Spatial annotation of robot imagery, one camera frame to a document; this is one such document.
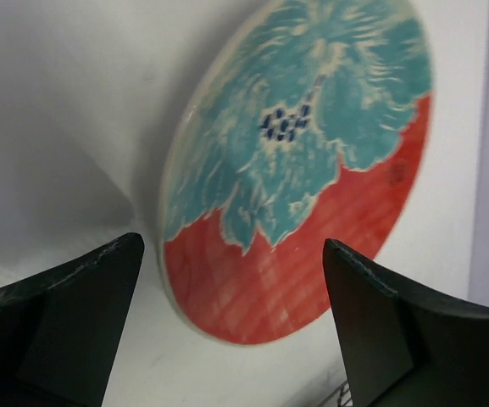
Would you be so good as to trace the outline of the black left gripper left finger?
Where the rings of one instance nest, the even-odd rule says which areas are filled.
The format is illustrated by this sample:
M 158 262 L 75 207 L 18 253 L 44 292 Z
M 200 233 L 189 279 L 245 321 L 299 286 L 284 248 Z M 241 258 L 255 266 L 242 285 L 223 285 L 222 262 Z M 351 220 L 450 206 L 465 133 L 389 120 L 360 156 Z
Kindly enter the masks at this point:
M 99 406 L 145 245 L 135 232 L 0 287 L 0 406 Z

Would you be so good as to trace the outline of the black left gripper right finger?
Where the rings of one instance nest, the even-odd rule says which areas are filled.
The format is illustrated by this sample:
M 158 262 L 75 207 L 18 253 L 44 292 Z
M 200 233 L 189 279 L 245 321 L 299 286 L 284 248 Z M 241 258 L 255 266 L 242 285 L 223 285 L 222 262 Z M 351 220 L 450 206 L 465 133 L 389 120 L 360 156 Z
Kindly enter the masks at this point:
M 325 283 L 356 406 L 489 406 L 489 307 L 328 239 Z

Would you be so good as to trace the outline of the red teal flower plate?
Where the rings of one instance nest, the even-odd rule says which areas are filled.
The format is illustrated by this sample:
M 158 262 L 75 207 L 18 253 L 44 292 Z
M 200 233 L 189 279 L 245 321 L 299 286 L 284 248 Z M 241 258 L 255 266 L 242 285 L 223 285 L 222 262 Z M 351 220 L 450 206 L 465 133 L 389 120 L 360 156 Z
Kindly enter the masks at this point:
M 166 159 L 160 263 L 199 332 L 270 343 L 329 309 L 327 237 L 375 256 L 419 172 L 433 61 L 410 1 L 269 1 L 224 45 Z

